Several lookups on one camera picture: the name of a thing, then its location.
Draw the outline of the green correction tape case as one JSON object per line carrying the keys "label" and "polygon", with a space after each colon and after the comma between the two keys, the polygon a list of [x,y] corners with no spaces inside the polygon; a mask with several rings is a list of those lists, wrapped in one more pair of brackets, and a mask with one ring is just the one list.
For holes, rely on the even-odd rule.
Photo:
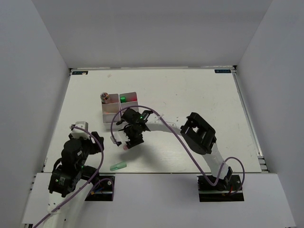
{"label": "green correction tape case", "polygon": [[124,161],[121,161],[119,163],[116,163],[114,165],[111,165],[110,166],[110,171],[117,171],[117,170],[120,170],[120,169],[124,169],[127,167],[127,163],[124,162]]}

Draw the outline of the pink black highlighter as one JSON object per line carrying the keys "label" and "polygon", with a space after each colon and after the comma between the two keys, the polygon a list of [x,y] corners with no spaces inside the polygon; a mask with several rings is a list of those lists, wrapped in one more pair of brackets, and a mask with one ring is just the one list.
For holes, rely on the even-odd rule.
{"label": "pink black highlighter", "polygon": [[137,101],[137,96],[135,95],[130,96],[129,102],[136,102],[136,101]]}

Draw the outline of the green black highlighter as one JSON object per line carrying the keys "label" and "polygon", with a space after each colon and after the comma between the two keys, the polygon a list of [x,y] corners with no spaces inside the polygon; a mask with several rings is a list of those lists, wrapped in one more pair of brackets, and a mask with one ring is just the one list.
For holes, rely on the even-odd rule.
{"label": "green black highlighter", "polygon": [[126,103],[126,98],[124,96],[120,97],[120,102],[121,103]]}

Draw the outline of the pink crayon tube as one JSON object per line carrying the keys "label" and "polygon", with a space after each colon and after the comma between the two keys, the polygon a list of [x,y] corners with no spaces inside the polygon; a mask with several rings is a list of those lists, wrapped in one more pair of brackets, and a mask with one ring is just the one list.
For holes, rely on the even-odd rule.
{"label": "pink crayon tube", "polygon": [[110,96],[107,92],[103,92],[100,94],[100,99],[103,104],[108,104],[110,101]]}

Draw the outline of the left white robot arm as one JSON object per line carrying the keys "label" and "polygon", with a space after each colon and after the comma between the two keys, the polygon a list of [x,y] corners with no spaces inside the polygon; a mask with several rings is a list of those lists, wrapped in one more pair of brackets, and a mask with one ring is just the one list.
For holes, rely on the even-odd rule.
{"label": "left white robot arm", "polygon": [[104,149],[104,138],[97,132],[92,136],[73,129],[53,167],[48,185],[50,216],[43,222],[45,228],[74,228],[89,189],[100,185],[96,168],[85,166],[89,155]]}

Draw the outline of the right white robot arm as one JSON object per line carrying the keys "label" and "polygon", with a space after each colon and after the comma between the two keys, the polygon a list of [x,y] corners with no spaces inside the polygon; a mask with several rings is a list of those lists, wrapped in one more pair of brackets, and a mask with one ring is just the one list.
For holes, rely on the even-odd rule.
{"label": "right white robot arm", "polygon": [[124,122],[127,124],[119,131],[111,132],[111,140],[117,146],[124,143],[130,149],[143,143],[143,132],[172,133],[187,154],[194,152],[203,157],[211,171],[211,176],[204,176],[210,186],[225,190],[231,185],[232,169],[219,152],[216,131],[198,113],[192,112],[183,119],[176,117],[172,121],[165,121],[160,114],[148,107],[144,107],[142,113],[135,111],[132,106],[123,108],[118,113],[121,119],[116,125]]}

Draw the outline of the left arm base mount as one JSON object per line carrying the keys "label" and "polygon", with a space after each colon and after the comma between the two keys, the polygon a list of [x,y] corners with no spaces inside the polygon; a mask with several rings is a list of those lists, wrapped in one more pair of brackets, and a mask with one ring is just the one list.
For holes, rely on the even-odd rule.
{"label": "left arm base mount", "polygon": [[99,174],[93,179],[93,186],[85,201],[113,201],[114,199],[114,175],[101,175]]}

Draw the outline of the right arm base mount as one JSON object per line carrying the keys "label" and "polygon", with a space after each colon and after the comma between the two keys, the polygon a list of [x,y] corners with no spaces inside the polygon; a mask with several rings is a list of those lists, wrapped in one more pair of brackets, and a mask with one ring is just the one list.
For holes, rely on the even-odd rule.
{"label": "right arm base mount", "polygon": [[198,191],[200,202],[241,202],[244,201],[241,179],[232,175],[230,183],[224,187],[217,184],[211,186],[203,176],[198,176]]}

